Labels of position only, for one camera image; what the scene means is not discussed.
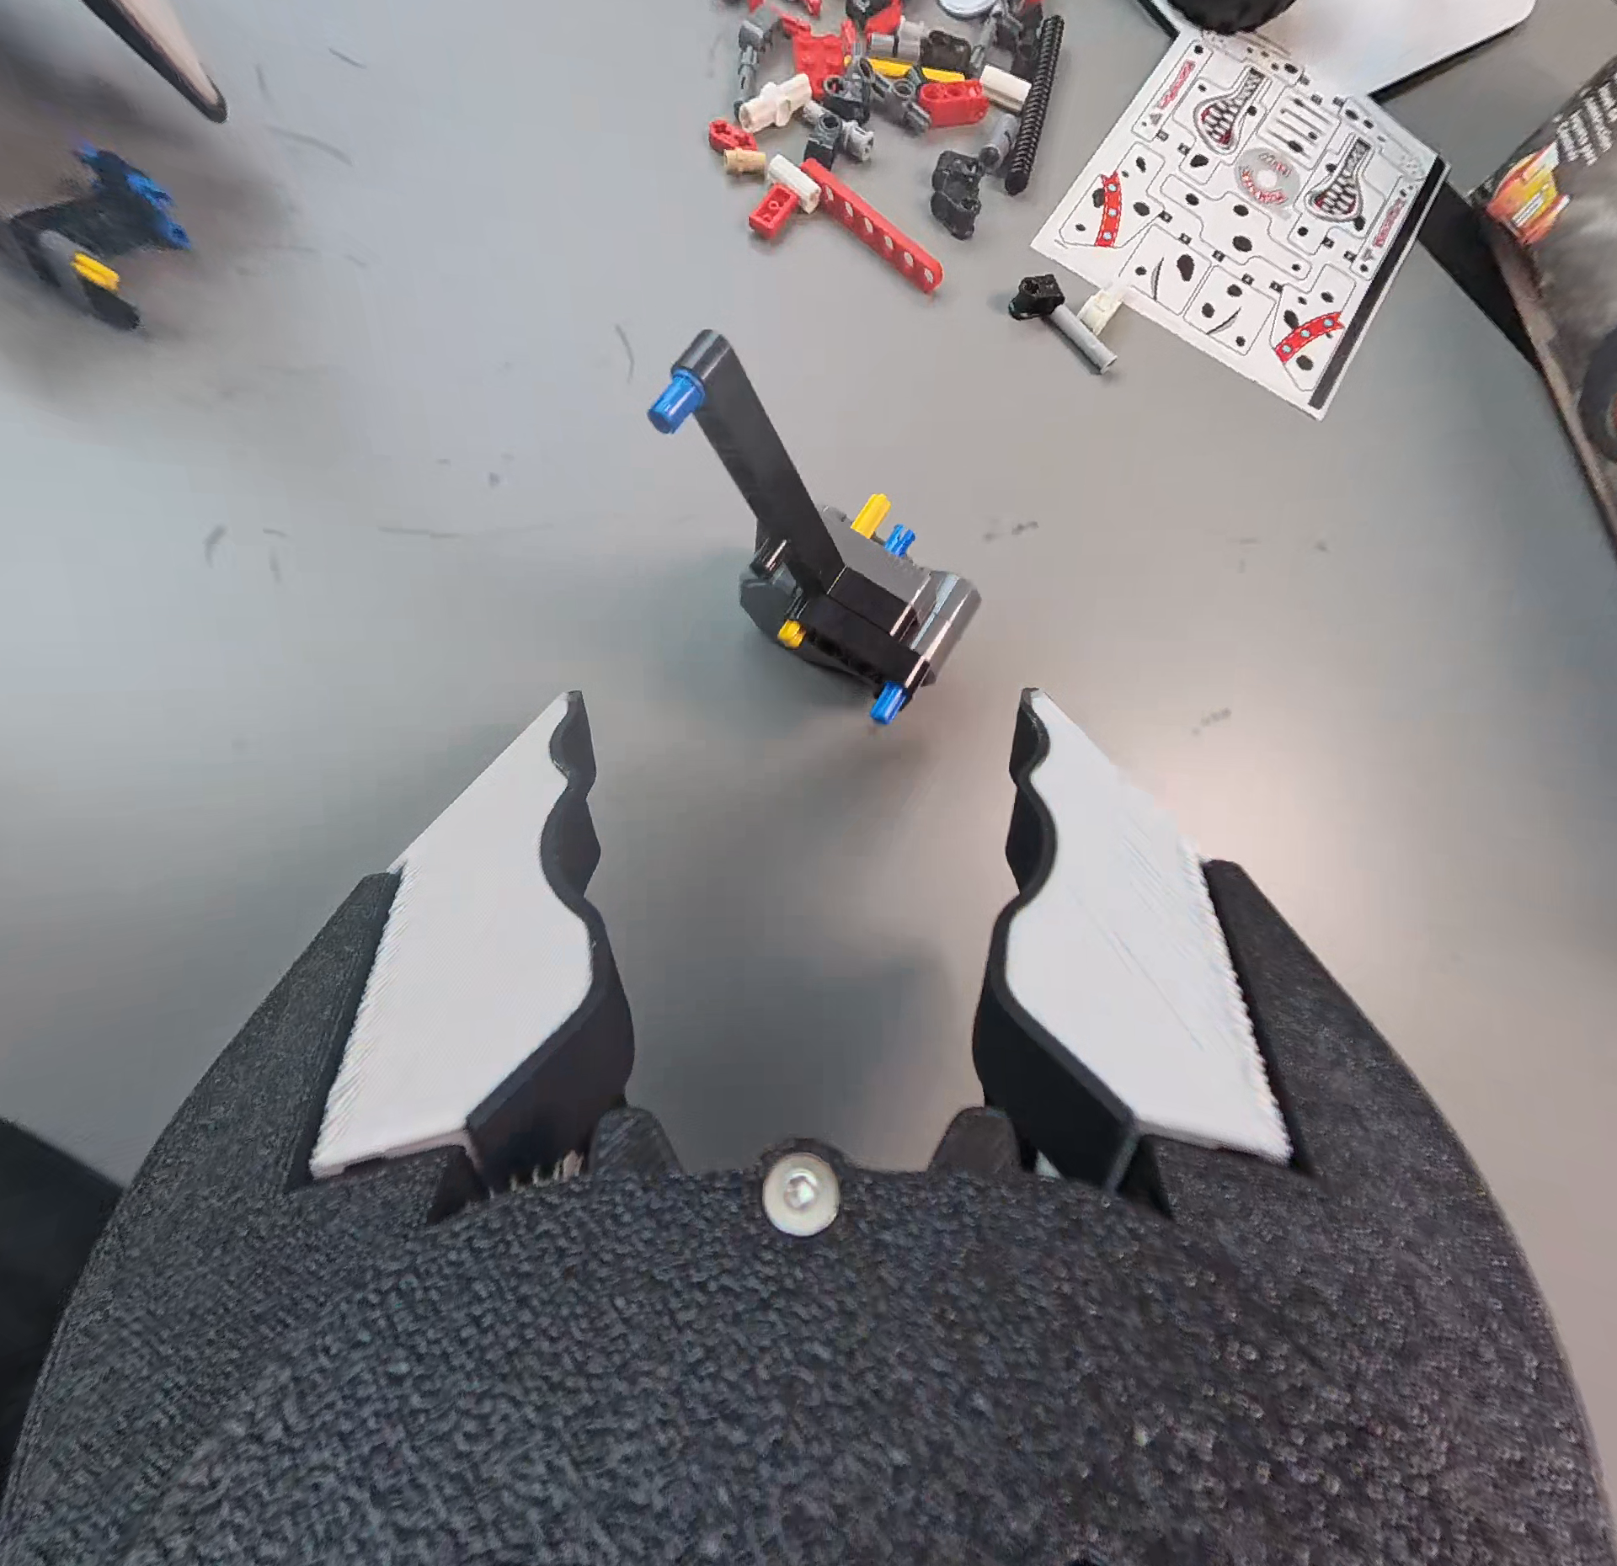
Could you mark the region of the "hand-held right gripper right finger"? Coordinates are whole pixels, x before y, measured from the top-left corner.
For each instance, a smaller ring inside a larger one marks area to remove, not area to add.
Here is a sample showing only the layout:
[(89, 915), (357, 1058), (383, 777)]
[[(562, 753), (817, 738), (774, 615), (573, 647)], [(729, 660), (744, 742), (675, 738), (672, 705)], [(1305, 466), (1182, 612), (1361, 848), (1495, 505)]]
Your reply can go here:
[(1290, 1133), (1173, 818), (1039, 688), (1016, 707), (1000, 909), (973, 1025), (983, 1099), (1022, 1152), (1111, 1191), (1147, 1140), (1286, 1168)]

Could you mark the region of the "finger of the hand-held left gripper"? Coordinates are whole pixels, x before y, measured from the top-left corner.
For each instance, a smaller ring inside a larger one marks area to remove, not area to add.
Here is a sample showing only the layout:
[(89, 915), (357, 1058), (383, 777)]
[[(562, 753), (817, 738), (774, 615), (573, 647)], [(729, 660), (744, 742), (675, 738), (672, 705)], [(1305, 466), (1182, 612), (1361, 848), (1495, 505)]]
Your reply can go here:
[(79, 0), (139, 60), (210, 124), (225, 124), (228, 107), (171, 0)]

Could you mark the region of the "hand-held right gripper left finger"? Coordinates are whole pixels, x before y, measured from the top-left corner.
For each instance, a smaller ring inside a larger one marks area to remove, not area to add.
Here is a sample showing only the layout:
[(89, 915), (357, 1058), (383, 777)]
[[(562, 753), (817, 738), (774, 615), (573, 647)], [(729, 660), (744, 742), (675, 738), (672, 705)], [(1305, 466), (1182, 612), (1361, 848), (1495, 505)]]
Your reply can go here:
[(450, 1148), (497, 1193), (569, 1172), (621, 1105), (633, 1017), (588, 898), (593, 783), (565, 692), (392, 863), (314, 1179)]

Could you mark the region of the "small black blue brick assembly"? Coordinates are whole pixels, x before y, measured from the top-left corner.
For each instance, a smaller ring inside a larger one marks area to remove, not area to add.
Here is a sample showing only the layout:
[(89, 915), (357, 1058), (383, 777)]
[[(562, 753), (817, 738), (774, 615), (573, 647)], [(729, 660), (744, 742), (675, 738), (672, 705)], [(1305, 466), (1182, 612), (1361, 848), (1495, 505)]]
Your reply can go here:
[(122, 297), (115, 261), (143, 250), (189, 250), (172, 198), (111, 153), (79, 146), (90, 185), (68, 200), (16, 211), (1, 222), (3, 258), (96, 323), (135, 332), (137, 308)]

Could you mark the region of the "black grey lever brick assembly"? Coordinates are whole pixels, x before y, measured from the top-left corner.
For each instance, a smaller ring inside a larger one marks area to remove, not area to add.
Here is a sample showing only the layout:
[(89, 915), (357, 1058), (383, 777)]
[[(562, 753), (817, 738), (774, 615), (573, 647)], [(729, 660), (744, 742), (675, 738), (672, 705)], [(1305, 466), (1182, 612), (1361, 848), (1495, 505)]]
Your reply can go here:
[(871, 721), (890, 727), (936, 680), (979, 608), (977, 587), (916, 563), (914, 531), (884, 530), (884, 496), (852, 518), (815, 504), (720, 334), (703, 330), (687, 345), (647, 420), (664, 437), (696, 420), (755, 518), (741, 612), (800, 664), (864, 688)]

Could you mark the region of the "grey desk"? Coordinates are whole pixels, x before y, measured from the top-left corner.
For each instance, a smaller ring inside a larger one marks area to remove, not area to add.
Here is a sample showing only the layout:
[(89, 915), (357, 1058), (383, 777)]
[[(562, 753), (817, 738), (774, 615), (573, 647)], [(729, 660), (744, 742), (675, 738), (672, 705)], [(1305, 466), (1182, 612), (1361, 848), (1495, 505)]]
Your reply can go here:
[[(228, 124), (70, 0), (3, 0), (3, 204), (74, 142), (193, 252), (143, 338), (3, 276), (3, 1114), (128, 1178), (366, 872), (554, 693), (633, 1096), (698, 1170), (906, 1170), (975, 1098), (1007, 747), (1044, 690), (1240, 863), (1406, 1058), (1612, 1394), (1612, 561), (1536, 377), (1422, 247), (1322, 422), (1117, 317), (1001, 299), (1160, 57), (1059, 0), (1022, 200), (916, 295), (821, 221), (755, 248), (705, 0), (174, 0)], [(806, 491), (880, 494), (979, 608), (878, 729), (741, 612), (755, 518), (649, 407), (700, 332)]]

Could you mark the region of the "black connector with grey axle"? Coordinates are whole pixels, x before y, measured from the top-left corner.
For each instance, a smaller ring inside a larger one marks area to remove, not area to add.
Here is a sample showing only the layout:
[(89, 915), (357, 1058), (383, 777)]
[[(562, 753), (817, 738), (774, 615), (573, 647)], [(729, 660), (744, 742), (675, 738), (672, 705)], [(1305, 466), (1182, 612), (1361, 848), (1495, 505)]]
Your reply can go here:
[(1093, 336), (1078, 319), (1078, 308), (1065, 302), (1055, 278), (1026, 276), (1009, 301), (1007, 314), (1016, 323), (1040, 323), (1052, 330), (1095, 375), (1109, 371), (1117, 356), (1104, 338)]

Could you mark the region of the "pile of mixed brick pieces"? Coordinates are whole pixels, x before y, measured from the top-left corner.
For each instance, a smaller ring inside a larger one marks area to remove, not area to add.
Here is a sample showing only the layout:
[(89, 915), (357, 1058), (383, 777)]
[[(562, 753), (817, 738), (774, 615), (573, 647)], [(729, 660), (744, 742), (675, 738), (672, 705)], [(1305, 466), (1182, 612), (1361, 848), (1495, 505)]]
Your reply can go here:
[(1029, 98), (1040, 44), (1057, 36), (1044, 0), (1000, 0), (959, 21), (936, 0), (718, 0), (735, 8), (733, 101), (703, 139), (726, 178), (757, 183), (750, 232), (776, 241), (817, 211), (800, 172), (821, 163), (843, 185), (865, 168), (878, 127), (945, 142), (927, 180), (927, 211), (970, 241), (983, 183), (1016, 194), (1020, 153), (1037, 127)]

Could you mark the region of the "white sticker sheet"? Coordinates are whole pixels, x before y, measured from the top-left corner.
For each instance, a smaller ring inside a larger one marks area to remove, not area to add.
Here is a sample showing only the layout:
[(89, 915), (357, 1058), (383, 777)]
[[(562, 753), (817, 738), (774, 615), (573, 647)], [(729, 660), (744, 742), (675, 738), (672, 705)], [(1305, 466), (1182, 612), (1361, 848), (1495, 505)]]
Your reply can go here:
[(1033, 250), (1322, 418), (1447, 165), (1255, 36), (1184, 32)]

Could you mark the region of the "red perforated beam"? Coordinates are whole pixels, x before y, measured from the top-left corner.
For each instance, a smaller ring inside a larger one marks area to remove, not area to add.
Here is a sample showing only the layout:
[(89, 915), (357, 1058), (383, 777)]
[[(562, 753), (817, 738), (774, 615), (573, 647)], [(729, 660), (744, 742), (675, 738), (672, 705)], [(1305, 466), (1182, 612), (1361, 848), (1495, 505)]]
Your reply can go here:
[(865, 204), (856, 191), (843, 185), (832, 172), (813, 159), (798, 165), (800, 172), (817, 187), (817, 211), (880, 263), (891, 269), (918, 293), (931, 297), (944, 282), (940, 263), (908, 239), (899, 228)]

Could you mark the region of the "dark printed cardboard box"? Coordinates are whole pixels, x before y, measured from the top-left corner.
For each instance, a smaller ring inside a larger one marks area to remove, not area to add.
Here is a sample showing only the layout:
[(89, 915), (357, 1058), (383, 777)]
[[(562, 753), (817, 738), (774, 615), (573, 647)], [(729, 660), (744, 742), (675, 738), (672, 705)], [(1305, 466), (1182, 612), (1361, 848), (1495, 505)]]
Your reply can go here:
[(1471, 193), (1543, 384), (1614, 533), (1614, 60)]

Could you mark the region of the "white flat tray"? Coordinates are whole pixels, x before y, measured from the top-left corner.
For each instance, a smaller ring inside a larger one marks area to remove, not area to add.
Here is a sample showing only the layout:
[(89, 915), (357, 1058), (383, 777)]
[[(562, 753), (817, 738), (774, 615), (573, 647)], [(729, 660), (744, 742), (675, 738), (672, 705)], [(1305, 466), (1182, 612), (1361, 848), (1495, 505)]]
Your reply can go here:
[(1326, 98), (1368, 99), (1517, 29), (1536, 0), (1296, 0), (1253, 32), (1191, 27), (1165, 0), (1141, 0), (1173, 40), (1236, 85), (1253, 72)]

